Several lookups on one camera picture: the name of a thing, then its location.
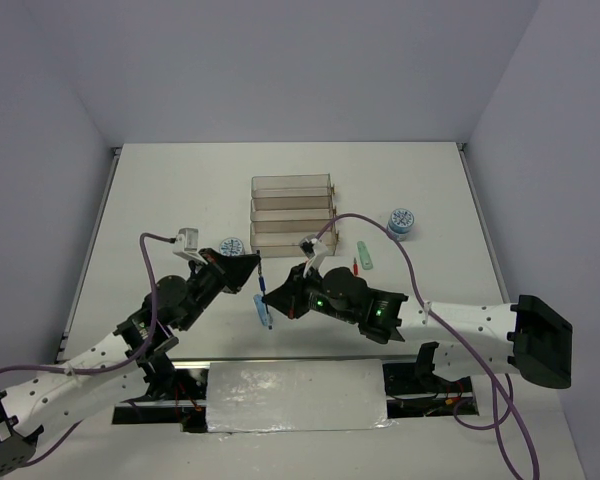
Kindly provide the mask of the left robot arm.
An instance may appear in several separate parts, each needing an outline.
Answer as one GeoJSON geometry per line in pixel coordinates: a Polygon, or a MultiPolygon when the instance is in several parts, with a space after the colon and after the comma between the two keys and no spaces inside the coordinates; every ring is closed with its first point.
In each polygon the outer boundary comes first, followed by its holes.
{"type": "Polygon", "coordinates": [[[151,278],[141,308],[83,353],[37,377],[0,389],[0,477],[38,462],[43,439],[68,432],[115,404],[162,399],[175,389],[167,353],[221,293],[238,293],[256,270],[254,254],[224,256],[211,248],[189,263],[190,275],[151,278]]]}

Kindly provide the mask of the blue pen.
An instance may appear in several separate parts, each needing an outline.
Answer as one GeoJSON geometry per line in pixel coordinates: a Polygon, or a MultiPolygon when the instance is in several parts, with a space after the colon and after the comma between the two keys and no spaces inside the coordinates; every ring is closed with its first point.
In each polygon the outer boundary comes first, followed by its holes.
{"type": "Polygon", "coordinates": [[[258,264],[257,275],[258,275],[258,283],[259,283],[259,288],[260,288],[259,294],[261,294],[263,296],[263,302],[264,302],[264,296],[266,295],[266,284],[265,284],[265,279],[264,279],[263,271],[262,271],[262,262],[259,262],[259,264],[258,264]]]}

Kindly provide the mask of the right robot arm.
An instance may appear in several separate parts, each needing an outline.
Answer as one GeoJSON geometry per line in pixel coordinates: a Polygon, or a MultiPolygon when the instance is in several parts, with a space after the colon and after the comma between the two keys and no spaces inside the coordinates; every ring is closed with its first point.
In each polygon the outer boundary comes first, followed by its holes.
{"type": "Polygon", "coordinates": [[[374,289],[346,267],[320,274],[298,265],[264,302],[291,319],[315,312],[352,324],[381,345],[416,345],[415,380],[426,391],[480,375],[484,365],[548,389],[571,386],[573,327],[533,295],[491,306],[420,304],[374,289]]]}

